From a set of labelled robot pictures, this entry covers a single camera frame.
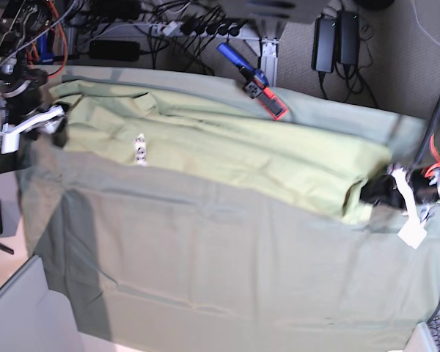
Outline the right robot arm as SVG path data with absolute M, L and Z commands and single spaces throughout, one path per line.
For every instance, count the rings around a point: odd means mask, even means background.
M 51 137 L 57 147 L 67 142 L 66 103 L 46 106 L 41 88 L 50 73 L 32 67 L 32 47 L 62 22 L 76 3 L 59 14 L 52 1 L 9 1 L 0 17 L 0 152 L 18 151 L 23 136 Z

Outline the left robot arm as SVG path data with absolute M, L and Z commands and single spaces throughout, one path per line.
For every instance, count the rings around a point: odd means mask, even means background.
M 403 178 L 416 205 L 440 203 L 440 153 L 435 145 L 439 119 L 440 95 L 414 160 Z M 372 205 L 408 209 L 409 201 L 403 196 L 391 174 L 395 170 L 396 166 L 391 166 L 385 175 L 369 180 L 361 190 L 360 200 Z

